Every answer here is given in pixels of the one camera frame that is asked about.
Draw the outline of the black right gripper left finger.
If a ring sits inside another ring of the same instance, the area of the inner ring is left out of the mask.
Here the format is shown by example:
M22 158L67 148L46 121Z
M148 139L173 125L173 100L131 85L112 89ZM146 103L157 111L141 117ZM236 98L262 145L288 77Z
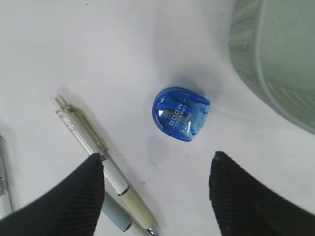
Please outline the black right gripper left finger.
M49 192L0 221L2 236L92 236L104 201L103 164L90 155Z

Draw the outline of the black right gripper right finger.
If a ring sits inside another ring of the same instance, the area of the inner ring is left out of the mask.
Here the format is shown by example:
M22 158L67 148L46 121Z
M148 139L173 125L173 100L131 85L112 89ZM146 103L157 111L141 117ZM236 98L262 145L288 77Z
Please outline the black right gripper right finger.
M209 199L223 236L313 236L314 214L278 195L223 151L209 175Z

